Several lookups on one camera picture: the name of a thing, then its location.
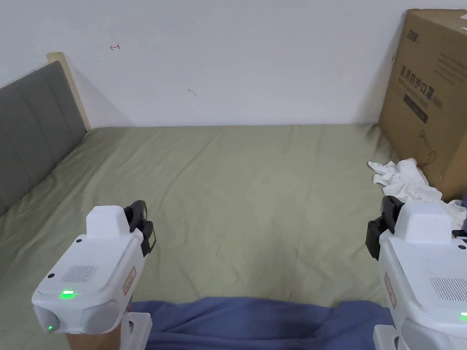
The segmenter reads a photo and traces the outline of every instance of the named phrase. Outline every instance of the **crumpled white towel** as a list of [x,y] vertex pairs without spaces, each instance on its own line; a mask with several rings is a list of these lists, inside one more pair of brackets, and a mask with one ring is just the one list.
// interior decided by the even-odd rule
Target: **crumpled white towel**
[[377,174],[373,176],[373,183],[384,186],[386,196],[394,196],[400,201],[440,202],[441,206],[451,215],[453,230],[460,230],[467,216],[467,209],[460,205],[460,200],[445,203],[442,194],[436,188],[430,187],[422,171],[417,168],[417,161],[413,158],[400,161],[397,165],[390,161],[386,165],[368,162]]

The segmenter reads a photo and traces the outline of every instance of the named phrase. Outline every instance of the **bed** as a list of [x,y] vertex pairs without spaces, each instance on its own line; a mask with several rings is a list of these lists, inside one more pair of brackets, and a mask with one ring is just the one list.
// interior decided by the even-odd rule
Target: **bed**
[[[44,78],[44,70],[53,78]],[[8,315],[0,319],[2,349],[66,347],[63,336],[39,329],[32,293],[85,232],[93,206],[137,199],[147,203],[157,244],[135,301],[249,296],[321,306],[383,303],[377,266],[364,245],[366,224],[379,215],[382,198],[367,161],[394,157],[378,126],[86,131],[58,62],[22,79],[26,83],[20,79],[0,90],[0,126],[10,135],[2,139],[22,135],[31,153],[30,164],[22,166],[40,169],[21,183],[20,175],[6,170],[17,146],[1,153],[7,166],[0,186],[10,193],[0,217],[0,309]],[[31,107],[33,96],[43,93],[38,79],[50,91],[47,108]],[[12,91],[22,98],[17,103],[28,101],[34,126],[29,117],[6,126],[2,101]],[[53,101],[60,113],[50,112]],[[38,126],[45,148],[28,135]],[[37,160],[54,152],[46,165]]]

